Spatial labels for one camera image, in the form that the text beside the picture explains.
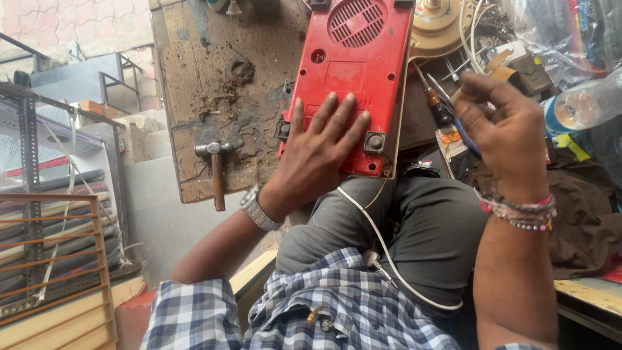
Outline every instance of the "plastic bag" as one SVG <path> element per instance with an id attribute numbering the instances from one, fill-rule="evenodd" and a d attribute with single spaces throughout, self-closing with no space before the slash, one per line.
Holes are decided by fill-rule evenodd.
<path id="1" fill-rule="evenodd" d="M 514 32 L 562 90 L 622 64 L 622 6 L 616 0 L 511 0 Z"/>

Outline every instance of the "speaker grille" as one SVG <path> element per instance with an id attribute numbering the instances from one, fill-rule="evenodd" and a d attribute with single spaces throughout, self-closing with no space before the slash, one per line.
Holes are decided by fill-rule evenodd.
<path id="1" fill-rule="evenodd" d="M 386 22 L 384 4 L 375 0 L 350 0 L 330 19 L 330 38 L 344 47 L 361 47 L 380 35 Z"/>

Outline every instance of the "hammer head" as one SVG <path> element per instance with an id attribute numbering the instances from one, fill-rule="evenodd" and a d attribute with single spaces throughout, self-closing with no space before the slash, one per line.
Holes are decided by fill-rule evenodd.
<path id="1" fill-rule="evenodd" d="M 200 144 L 198 146 L 195 146 L 195 155 L 197 157 L 207 157 L 211 154 L 229 152 L 232 150 L 233 150 L 233 145 L 229 142 L 225 142 L 225 143 L 212 142 L 209 144 Z"/>

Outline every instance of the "wooden hammer handle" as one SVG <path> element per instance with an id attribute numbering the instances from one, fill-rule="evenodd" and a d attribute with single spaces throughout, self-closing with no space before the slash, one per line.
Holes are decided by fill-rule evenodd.
<path id="1" fill-rule="evenodd" d="M 216 211 L 225 211 L 225 177 L 223 175 L 223 157 L 220 153 L 211 156 L 211 184 L 214 188 Z"/>

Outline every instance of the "hand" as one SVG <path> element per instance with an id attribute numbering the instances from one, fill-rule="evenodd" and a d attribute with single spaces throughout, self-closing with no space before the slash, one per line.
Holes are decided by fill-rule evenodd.
<path id="1" fill-rule="evenodd" d="M 337 94 L 331 92 L 304 131 L 304 107 L 301 99 L 296 100 L 285 153 L 259 192 L 258 203 L 270 219 L 281 221 L 293 210 L 336 189 L 347 177 L 339 168 L 369 123 L 366 111 L 343 132 L 355 104 L 354 94 L 349 93 L 332 115 Z"/>
<path id="2" fill-rule="evenodd" d="M 462 92 L 490 101 L 496 111 L 458 99 L 456 112 L 498 178 L 497 191 L 516 204 L 543 201 L 549 195 L 542 107 L 509 83 L 463 73 Z"/>

